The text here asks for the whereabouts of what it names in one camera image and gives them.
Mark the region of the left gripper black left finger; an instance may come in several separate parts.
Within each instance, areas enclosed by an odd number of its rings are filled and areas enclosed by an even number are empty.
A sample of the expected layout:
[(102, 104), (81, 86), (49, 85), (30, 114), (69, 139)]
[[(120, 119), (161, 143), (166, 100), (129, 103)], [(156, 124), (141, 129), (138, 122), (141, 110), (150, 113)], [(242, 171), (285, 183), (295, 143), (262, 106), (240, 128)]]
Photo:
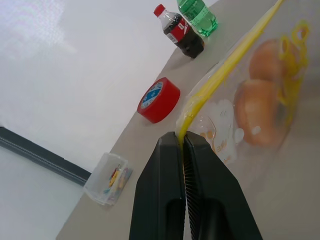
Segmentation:
[(182, 153), (171, 131), (158, 139), (138, 178), (129, 240), (183, 240), (185, 212)]

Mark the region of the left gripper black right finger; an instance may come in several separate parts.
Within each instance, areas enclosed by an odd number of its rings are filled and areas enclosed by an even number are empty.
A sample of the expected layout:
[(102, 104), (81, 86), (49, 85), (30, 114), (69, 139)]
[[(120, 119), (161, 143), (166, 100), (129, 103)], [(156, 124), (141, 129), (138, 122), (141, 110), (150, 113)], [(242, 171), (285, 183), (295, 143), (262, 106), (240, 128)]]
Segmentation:
[(190, 131), (183, 168), (192, 240), (263, 240), (238, 180), (205, 138)]

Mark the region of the glazed orange bread roll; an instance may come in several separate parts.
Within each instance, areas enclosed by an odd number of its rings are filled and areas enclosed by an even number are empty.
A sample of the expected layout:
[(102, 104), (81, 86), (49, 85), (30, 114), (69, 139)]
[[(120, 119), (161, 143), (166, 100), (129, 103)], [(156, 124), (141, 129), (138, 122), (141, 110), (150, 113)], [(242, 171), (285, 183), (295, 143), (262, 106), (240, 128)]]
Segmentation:
[(279, 59), (280, 41), (269, 39), (253, 52), (249, 62), (249, 76), (252, 80), (275, 81), (285, 76), (287, 69)]
[(272, 81), (243, 81), (234, 95), (234, 116), (244, 141), (252, 146), (275, 147), (287, 133), (278, 86)]

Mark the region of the clear zip bag yellow seal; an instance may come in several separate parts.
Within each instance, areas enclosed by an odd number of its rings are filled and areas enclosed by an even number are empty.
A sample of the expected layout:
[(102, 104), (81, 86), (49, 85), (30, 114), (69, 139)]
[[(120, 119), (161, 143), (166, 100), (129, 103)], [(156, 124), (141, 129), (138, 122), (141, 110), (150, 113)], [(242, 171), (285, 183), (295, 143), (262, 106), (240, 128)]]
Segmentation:
[[(277, 149), (284, 141), (295, 118), (301, 86), (308, 66), (310, 30), (309, 10), (317, 0), (276, 0), (275, 4), (191, 90), (176, 122), (176, 136), (183, 142), (191, 131), (204, 137), (212, 150), (229, 164), (250, 154)], [(284, 107), (286, 134), (276, 146), (250, 145), (235, 119), (234, 98), (239, 85), (252, 80), (249, 64), (256, 48), (270, 39), (278, 39), (278, 56), (286, 74), (277, 80), (277, 98)]]

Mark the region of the clear box of coloured bits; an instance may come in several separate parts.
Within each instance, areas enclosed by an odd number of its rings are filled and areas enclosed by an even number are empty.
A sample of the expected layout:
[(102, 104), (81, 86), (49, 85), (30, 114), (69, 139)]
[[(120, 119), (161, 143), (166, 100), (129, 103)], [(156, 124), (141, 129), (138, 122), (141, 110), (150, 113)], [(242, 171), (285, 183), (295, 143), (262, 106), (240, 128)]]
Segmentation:
[(132, 172), (127, 159), (106, 152), (85, 183), (84, 193), (102, 206), (114, 206)]

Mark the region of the red tape roll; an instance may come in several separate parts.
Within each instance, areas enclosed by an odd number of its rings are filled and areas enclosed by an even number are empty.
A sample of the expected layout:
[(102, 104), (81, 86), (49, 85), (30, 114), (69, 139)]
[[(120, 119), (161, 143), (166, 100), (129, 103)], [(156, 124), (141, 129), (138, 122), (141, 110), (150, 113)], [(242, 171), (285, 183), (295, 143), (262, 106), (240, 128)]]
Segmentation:
[(162, 77), (145, 92), (137, 106), (137, 112), (149, 122), (156, 124), (175, 108), (180, 95), (180, 89), (167, 77)]

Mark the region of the small cola bottle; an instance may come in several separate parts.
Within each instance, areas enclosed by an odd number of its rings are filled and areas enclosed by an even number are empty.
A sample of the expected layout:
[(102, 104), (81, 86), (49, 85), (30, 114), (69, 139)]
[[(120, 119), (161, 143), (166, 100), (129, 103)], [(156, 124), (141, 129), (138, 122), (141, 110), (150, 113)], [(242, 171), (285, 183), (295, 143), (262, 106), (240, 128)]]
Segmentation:
[(167, 11), (162, 4), (153, 13), (160, 20), (163, 33), (185, 56), (195, 59), (203, 52), (203, 39), (179, 13)]

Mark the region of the green soda bottle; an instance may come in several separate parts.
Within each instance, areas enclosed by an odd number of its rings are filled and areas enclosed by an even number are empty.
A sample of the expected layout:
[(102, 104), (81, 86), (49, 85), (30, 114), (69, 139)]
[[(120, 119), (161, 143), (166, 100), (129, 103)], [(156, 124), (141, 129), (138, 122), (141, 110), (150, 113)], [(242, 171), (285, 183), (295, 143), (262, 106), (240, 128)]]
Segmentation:
[(176, 0), (184, 18), (203, 37), (209, 37), (218, 27), (216, 16), (203, 0)]

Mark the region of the dark grey wall post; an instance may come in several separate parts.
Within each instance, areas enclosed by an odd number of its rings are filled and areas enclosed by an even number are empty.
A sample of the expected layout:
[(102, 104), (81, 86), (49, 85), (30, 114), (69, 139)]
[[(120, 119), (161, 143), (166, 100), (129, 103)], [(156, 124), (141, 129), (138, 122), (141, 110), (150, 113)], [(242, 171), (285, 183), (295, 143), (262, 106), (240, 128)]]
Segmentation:
[(84, 186), (91, 175), (89, 171), (3, 126), (0, 126), (0, 146), (80, 186)]

